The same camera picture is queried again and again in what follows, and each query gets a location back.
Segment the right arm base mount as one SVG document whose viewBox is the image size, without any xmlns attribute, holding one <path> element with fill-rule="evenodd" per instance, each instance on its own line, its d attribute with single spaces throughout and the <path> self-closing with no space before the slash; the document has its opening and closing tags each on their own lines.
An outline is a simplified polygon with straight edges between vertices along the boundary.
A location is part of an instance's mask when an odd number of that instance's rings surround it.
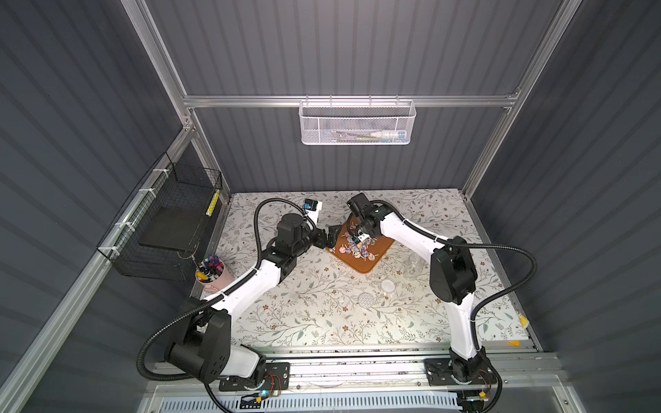
<svg viewBox="0 0 661 413">
<path fill-rule="evenodd" d="M 495 373 L 479 356 L 469 361 L 461 358 L 430 358 L 423 361 L 423 366 L 431 386 L 497 384 Z"/>
</svg>

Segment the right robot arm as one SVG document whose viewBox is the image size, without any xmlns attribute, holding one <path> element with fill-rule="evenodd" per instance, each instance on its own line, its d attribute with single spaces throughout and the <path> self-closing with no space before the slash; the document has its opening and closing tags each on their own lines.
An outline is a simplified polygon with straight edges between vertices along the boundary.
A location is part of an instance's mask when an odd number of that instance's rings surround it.
<svg viewBox="0 0 661 413">
<path fill-rule="evenodd" d="M 430 289 L 442 301 L 448 317 L 452 376 L 459 384 L 475 380 L 485 364 L 485 351 L 472 317 L 478 274 L 466 241 L 430 232 L 404 218 L 391 204 L 370 201 L 363 193 L 350 198 L 347 204 L 357 219 L 360 235 L 389 237 L 429 265 Z"/>
</svg>

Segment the pile of colourful lollipops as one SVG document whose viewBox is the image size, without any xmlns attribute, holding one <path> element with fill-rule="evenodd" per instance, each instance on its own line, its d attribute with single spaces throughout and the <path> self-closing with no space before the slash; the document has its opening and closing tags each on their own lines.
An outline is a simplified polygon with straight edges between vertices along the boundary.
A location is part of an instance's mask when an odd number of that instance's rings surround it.
<svg viewBox="0 0 661 413">
<path fill-rule="evenodd" d="M 375 261 L 377 254 L 371 251 L 371 247 L 375 247 L 377 241 L 371 237 L 352 237 L 346 233 L 343 236 L 343 241 L 337 247 L 337 252 L 344 255 L 353 256 L 356 259 L 363 261 Z"/>
</svg>

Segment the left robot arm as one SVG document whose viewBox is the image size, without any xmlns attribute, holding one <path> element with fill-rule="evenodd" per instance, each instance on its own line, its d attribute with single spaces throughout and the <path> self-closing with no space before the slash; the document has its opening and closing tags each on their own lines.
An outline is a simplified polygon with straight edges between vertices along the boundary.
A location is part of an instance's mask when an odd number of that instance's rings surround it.
<svg viewBox="0 0 661 413">
<path fill-rule="evenodd" d="M 172 343 L 165 349 L 165 361 L 204 384 L 220 377 L 261 381 L 265 357 L 244 345 L 232 344 L 233 323 L 262 295 L 285 280 L 298 258 L 309 249 L 334 248 L 342 228 L 311 228 L 301 215 L 284 215 L 275 238 L 261 251 L 258 267 L 208 296 L 208 310 L 188 316 L 182 327 L 174 328 Z"/>
</svg>

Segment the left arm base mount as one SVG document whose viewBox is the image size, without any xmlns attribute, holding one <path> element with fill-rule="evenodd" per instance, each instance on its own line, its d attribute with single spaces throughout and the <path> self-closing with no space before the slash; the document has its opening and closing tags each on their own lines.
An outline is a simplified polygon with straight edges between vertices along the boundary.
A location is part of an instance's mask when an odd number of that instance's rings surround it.
<svg viewBox="0 0 661 413">
<path fill-rule="evenodd" d="M 239 376 L 221 377 L 220 392 L 280 392 L 288 389 L 291 364 L 287 362 L 264 362 L 248 378 Z"/>
</svg>

